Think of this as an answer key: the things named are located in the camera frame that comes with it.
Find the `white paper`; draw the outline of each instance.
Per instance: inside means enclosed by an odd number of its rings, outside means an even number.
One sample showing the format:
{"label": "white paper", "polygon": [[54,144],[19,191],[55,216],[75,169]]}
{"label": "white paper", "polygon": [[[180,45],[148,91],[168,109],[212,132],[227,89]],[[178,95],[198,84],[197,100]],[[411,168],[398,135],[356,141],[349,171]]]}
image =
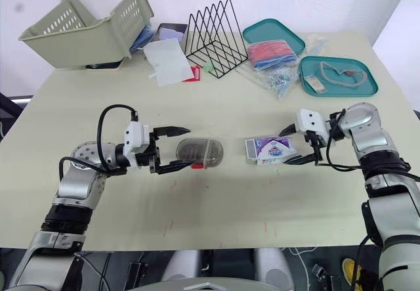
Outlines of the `white paper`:
{"label": "white paper", "polygon": [[151,76],[156,77],[159,86],[182,82],[194,77],[176,38],[148,43],[144,46],[144,54],[155,69],[155,73]]}

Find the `wire file rack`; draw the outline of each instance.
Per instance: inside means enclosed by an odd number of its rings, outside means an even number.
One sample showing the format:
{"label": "wire file rack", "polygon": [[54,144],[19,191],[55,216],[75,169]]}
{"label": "wire file rack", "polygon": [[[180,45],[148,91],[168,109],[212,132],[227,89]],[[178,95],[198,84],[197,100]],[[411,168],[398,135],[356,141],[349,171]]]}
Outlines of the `wire file rack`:
{"label": "wire file rack", "polygon": [[184,52],[202,68],[210,62],[218,79],[248,59],[232,0],[190,15]]}

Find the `beige table surface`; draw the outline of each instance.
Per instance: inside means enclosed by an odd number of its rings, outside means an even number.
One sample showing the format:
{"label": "beige table surface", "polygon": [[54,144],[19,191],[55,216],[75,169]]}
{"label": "beige table surface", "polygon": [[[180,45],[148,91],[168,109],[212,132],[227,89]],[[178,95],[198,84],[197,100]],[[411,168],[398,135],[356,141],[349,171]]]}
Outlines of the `beige table surface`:
{"label": "beige table surface", "polygon": [[[364,62],[379,85],[370,98],[307,95],[299,85],[277,101],[232,71],[221,79],[203,73],[197,83],[158,87],[152,67],[137,54],[119,72],[56,70],[0,143],[0,246],[26,248],[39,230],[58,186],[58,161],[95,140],[98,117],[109,104],[128,104],[153,126],[192,130],[159,141],[162,160],[175,158],[187,137],[218,139],[220,166],[167,175],[148,168],[108,179],[87,230],[86,250],[178,250],[358,244],[365,235],[360,205],[367,199],[361,172],[331,168],[252,166],[244,139],[276,135],[300,108],[324,117],[366,101],[378,107],[383,126],[414,173],[420,122],[401,90],[358,34],[326,34],[327,56]],[[104,141],[120,143],[126,111],[109,113]],[[302,136],[296,148],[308,152]],[[331,150],[337,163],[356,164],[350,141]]]}

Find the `teal tray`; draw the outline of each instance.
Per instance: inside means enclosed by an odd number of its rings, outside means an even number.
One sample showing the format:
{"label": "teal tray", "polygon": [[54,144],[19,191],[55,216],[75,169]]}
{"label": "teal tray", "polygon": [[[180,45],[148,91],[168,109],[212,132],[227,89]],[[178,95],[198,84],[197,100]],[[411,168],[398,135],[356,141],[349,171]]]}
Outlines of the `teal tray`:
{"label": "teal tray", "polygon": [[[343,87],[340,85],[332,84],[321,75],[320,63],[325,61],[339,70],[363,70],[367,73],[367,80],[357,87]],[[303,89],[312,96],[317,97],[370,97],[378,92],[378,84],[369,71],[369,68],[362,62],[355,59],[335,58],[333,56],[306,56],[301,60],[299,66],[301,72],[301,80]],[[331,69],[324,69],[325,74],[340,82],[354,83],[354,77],[346,74],[337,75]],[[305,81],[305,77],[315,76],[327,89],[326,92],[318,94],[311,88]]]}
{"label": "teal tray", "polygon": [[298,56],[305,49],[305,42],[298,35],[273,18],[261,20],[247,27],[243,30],[242,35],[248,43],[260,43],[262,41],[277,39],[285,40]]}

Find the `beige basket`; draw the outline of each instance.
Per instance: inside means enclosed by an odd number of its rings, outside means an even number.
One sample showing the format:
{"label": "beige basket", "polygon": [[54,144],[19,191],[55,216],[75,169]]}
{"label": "beige basket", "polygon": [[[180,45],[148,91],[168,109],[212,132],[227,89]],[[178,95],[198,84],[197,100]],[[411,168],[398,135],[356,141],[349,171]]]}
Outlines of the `beige basket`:
{"label": "beige basket", "polygon": [[97,20],[79,0],[62,0],[19,40],[56,68],[116,62],[131,58],[130,46],[153,15],[147,0],[122,0]]}

